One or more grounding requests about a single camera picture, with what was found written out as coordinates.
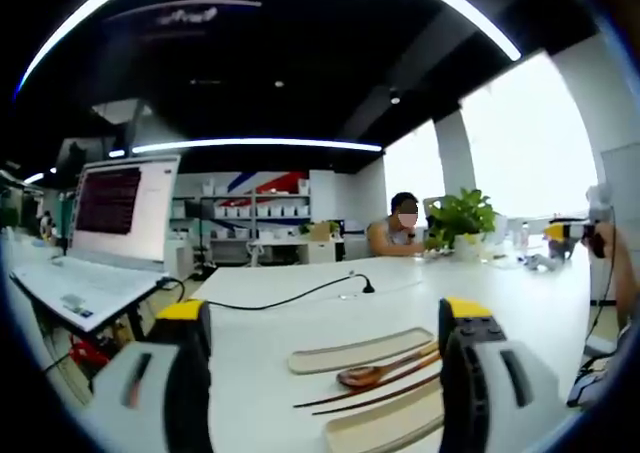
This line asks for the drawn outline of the person's right hand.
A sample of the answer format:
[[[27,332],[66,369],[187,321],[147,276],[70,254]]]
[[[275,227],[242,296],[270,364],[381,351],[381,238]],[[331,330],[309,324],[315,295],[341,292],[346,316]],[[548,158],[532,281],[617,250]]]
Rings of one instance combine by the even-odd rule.
[[[613,223],[599,222],[595,226],[596,234],[602,238],[604,257],[611,262],[626,251],[626,243],[623,236]]]

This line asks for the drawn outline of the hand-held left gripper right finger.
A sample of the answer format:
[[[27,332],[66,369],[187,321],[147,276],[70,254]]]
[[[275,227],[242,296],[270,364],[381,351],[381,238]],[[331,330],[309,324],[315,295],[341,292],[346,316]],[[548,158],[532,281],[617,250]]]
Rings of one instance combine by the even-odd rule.
[[[442,452],[543,452],[570,418],[554,371],[482,305],[440,299],[438,343]]]

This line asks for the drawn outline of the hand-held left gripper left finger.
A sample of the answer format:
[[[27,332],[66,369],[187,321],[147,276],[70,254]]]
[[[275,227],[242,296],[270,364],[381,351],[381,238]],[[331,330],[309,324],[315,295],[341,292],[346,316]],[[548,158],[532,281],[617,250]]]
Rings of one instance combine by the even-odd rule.
[[[211,452],[212,346],[204,301],[163,309],[93,379],[89,424],[102,451]]]

